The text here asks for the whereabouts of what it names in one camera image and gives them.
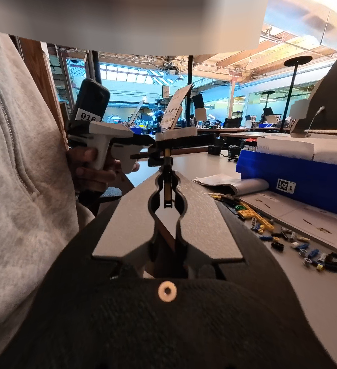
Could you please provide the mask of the person's left hand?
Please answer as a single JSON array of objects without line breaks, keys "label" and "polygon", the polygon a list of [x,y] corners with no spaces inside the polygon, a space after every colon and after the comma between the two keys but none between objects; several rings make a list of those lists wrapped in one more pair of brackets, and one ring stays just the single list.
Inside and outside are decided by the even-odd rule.
[{"label": "person's left hand", "polygon": [[78,146],[67,152],[67,162],[76,192],[86,190],[105,192],[121,171],[121,163],[108,151],[104,167],[100,170],[91,168],[97,157],[96,148]]}]

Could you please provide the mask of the grey hoodie person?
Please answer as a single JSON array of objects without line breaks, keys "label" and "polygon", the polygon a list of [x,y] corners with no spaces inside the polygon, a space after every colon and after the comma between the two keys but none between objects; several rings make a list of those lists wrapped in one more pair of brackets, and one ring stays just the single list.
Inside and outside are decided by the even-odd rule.
[{"label": "grey hoodie person", "polygon": [[93,219],[76,205],[60,130],[9,35],[0,33],[0,355],[49,268]]}]

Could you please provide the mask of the dark cardboard panel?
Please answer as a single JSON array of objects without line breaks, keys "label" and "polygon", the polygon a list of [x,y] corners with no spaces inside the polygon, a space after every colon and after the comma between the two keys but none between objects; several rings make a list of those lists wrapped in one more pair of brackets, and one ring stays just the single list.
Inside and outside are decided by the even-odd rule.
[{"label": "dark cardboard panel", "polygon": [[324,106],[325,110],[315,118],[310,131],[312,133],[337,131],[337,60],[316,84],[308,100],[309,107],[306,118],[296,120],[290,132],[291,136],[305,136],[305,130],[308,129],[321,106]]}]

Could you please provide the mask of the wooden partition post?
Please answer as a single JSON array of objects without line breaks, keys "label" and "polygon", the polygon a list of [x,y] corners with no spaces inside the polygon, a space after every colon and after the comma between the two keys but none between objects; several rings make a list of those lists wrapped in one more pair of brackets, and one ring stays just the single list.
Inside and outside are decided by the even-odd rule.
[{"label": "wooden partition post", "polygon": [[65,148],[68,149],[64,120],[51,72],[47,44],[22,37],[19,38],[19,43],[24,62],[58,126]]}]

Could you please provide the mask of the dark office chair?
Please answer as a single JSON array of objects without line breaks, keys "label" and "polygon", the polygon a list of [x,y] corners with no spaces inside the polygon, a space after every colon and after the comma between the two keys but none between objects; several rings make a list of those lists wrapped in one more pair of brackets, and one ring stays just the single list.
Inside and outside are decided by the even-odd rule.
[{"label": "dark office chair", "polygon": [[99,207],[103,203],[120,199],[122,191],[116,187],[108,187],[104,192],[85,190],[78,194],[78,201],[88,208],[94,216],[97,216]]}]

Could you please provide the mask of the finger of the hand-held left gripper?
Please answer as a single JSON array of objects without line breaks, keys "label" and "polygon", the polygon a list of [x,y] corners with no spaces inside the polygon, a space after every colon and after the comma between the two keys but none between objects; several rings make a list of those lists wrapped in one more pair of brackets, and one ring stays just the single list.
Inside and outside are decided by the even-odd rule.
[{"label": "finger of the hand-held left gripper", "polygon": [[110,145],[116,147],[141,146],[149,147],[156,143],[150,135],[135,134],[123,124],[90,122],[89,147],[101,150]]}]

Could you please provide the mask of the black vertical pole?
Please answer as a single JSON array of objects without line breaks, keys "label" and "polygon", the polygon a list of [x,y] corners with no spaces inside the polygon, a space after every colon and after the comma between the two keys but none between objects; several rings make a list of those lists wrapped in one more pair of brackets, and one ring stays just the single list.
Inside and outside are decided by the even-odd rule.
[{"label": "black vertical pole", "polygon": [[189,55],[188,56],[188,75],[187,75],[187,80],[188,80],[188,85],[189,85],[189,91],[186,95],[186,114],[185,114],[185,119],[186,119],[186,126],[190,127],[190,115],[191,115],[191,89],[192,89],[192,72],[193,72],[193,60],[194,57],[193,55]]},{"label": "black vertical pole", "polygon": [[93,59],[93,69],[94,69],[95,80],[96,80],[97,83],[102,85],[101,69],[100,69],[100,61],[99,61],[98,51],[92,50],[92,59]]}]

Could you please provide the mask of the black lego beam assembly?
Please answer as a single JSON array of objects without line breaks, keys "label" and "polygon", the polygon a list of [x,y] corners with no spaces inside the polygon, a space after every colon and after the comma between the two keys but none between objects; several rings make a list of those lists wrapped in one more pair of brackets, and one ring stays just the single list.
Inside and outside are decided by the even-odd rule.
[{"label": "black lego beam assembly", "polygon": [[148,159],[148,166],[173,165],[172,155],[178,149],[192,149],[209,146],[215,143],[217,135],[209,130],[206,134],[198,134],[196,127],[166,130],[155,135],[155,142],[150,144],[147,152],[132,154],[130,159]]}]

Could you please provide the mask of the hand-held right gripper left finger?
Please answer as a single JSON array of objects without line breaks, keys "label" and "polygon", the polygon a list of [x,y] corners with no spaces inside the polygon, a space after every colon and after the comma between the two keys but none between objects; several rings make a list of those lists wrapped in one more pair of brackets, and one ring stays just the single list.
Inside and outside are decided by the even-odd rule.
[{"label": "hand-held right gripper left finger", "polygon": [[159,175],[155,171],[122,196],[92,253],[93,258],[129,264],[137,271],[144,268],[156,233],[148,203],[157,192]]}]

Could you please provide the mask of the lego instruction booklet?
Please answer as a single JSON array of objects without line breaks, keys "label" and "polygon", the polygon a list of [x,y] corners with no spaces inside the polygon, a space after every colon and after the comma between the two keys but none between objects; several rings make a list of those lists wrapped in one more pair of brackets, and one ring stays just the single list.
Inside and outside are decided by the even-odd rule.
[{"label": "lego instruction booklet", "polygon": [[337,250],[337,215],[268,190],[263,179],[236,179],[225,174],[196,178],[203,186],[226,186],[235,197],[267,217]]}]

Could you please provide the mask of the blue storage bin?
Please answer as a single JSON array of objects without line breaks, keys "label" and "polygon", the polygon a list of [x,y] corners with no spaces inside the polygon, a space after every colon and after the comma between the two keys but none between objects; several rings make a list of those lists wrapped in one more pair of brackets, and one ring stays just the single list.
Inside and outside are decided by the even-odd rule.
[{"label": "blue storage bin", "polygon": [[337,214],[337,165],[242,150],[241,179],[264,179],[269,190]]}]

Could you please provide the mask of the white ceiling projector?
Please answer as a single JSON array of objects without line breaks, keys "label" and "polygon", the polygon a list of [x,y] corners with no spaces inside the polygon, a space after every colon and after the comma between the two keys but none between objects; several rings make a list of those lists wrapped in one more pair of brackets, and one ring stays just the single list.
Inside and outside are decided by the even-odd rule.
[{"label": "white ceiling projector", "polygon": [[163,78],[167,81],[168,80],[170,80],[170,81],[176,81],[176,80],[182,81],[184,79],[181,72],[180,72],[180,70],[178,70],[178,69],[167,69],[163,73]]}]

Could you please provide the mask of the printed paper sheet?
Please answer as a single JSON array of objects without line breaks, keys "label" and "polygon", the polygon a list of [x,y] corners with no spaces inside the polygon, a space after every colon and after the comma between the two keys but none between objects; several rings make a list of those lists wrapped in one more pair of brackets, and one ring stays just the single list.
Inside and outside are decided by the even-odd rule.
[{"label": "printed paper sheet", "polygon": [[189,91],[189,85],[176,90],[162,118],[161,131],[173,130],[182,113],[182,102]]}]

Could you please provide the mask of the white cardboard box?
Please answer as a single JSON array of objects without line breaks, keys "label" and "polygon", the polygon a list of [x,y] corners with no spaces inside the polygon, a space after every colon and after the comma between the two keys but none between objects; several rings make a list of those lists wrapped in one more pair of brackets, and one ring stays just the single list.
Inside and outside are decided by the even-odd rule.
[{"label": "white cardboard box", "polygon": [[257,151],[337,165],[337,138],[260,137],[257,139]]}]

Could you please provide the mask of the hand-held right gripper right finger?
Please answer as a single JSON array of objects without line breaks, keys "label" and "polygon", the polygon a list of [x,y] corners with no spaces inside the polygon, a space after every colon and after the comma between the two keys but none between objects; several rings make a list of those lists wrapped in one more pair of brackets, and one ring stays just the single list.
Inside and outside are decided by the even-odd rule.
[{"label": "hand-held right gripper right finger", "polygon": [[217,202],[207,190],[174,171],[176,224],[175,249],[192,270],[204,265],[232,263],[243,255],[221,214]]}]

